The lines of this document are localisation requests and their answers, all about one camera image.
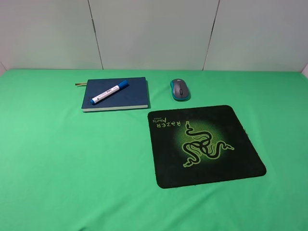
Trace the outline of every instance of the blue marker cap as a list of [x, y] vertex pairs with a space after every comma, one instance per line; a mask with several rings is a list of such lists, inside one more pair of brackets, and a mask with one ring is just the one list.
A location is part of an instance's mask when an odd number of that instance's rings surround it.
[[126, 80], [124, 80], [124, 81], [120, 82], [118, 84], [118, 86], [119, 86], [120, 89], [123, 89], [124, 87], [128, 86], [128, 82]]

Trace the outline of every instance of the razer logo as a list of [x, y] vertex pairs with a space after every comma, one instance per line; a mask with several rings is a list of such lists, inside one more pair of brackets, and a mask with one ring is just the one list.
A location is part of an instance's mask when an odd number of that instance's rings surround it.
[[194, 140], [192, 142], [186, 142], [182, 145], [182, 149], [186, 152], [189, 157], [187, 162], [183, 164], [184, 167], [190, 167], [192, 165], [197, 165], [201, 162], [201, 156], [204, 155], [209, 159], [218, 159], [220, 157], [220, 151], [223, 150], [234, 150], [234, 148], [226, 144], [224, 141], [218, 141], [217, 143], [212, 142], [212, 134], [208, 131], [193, 132], [193, 128], [186, 121], [185, 134], [192, 137]]

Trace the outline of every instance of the panel seam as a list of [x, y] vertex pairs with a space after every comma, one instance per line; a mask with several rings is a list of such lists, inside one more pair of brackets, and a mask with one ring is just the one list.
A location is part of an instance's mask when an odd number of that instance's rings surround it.
[[7, 69], [5, 68], [5, 66], [3, 65], [3, 63], [2, 62], [0, 62], [0, 64], [3, 66], [3, 68], [7, 71]]
[[104, 70], [103, 61], [102, 61], [102, 56], [101, 56], [101, 50], [100, 50], [100, 46], [99, 46], [99, 43], [98, 43], [98, 40], [97, 40], [97, 34], [96, 34], [96, 29], [95, 29], [93, 14], [92, 14], [92, 10], [91, 10], [90, 0], [88, 0], [88, 5], [89, 5], [90, 14], [91, 14], [91, 20], [92, 20], [93, 30], [94, 30], [94, 34], [95, 34], [95, 39], [96, 39], [96, 45], [97, 45], [97, 49], [98, 49], [98, 54], [99, 54], [99, 56], [100, 56], [101, 65], [102, 65], [102, 70]]
[[215, 13], [215, 17], [214, 17], [214, 21], [213, 21], [213, 25], [212, 25], [210, 40], [208, 41], [208, 45], [207, 45], [207, 50], [206, 50], [206, 54], [205, 54], [205, 60], [204, 60], [204, 63], [203, 63], [203, 68], [202, 68], [203, 71], [204, 71], [204, 67], [205, 67], [205, 63], [206, 63], [206, 59], [207, 59], [207, 55], [208, 55], [208, 50], [210, 48], [210, 43], [211, 43], [211, 39], [212, 39], [212, 35], [213, 35], [213, 30], [214, 30], [214, 26], [215, 26], [215, 22], [216, 22], [216, 17], [217, 17], [217, 13], [218, 13], [219, 4], [220, 4], [220, 0], [218, 0], [218, 4], [217, 4], [217, 8], [216, 8], [216, 13]]

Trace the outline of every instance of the white wall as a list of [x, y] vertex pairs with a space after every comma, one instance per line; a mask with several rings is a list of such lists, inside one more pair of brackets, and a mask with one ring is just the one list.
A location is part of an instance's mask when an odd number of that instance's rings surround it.
[[[105, 69], [201, 70], [218, 0], [90, 0]], [[205, 70], [301, 71], [308, 0], [221, 0]], [[87, 0], [0, 0], [7, 68], [101, 69]]]
[[205, 70], [301, 71], [308, 0], [222, 0]]
[[0, 32], [7, 69], [102, 68], [87, 0], [0, 0]]
[[218, 0], [90, 0], [104, 69], [201, 70]]

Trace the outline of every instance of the notebook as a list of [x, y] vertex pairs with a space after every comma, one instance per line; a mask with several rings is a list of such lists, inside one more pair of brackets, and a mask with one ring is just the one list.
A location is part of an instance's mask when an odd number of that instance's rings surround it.
[[[118, 90], [95, 105], [90, 103], [92, 98], [113, 88], [123, 80], [127, 80], [127, 87]], [[148, 108], [148, 105], [149, 99], [145, 77], [89, 79], [81, 109], [83, 112], [97, 112]]]

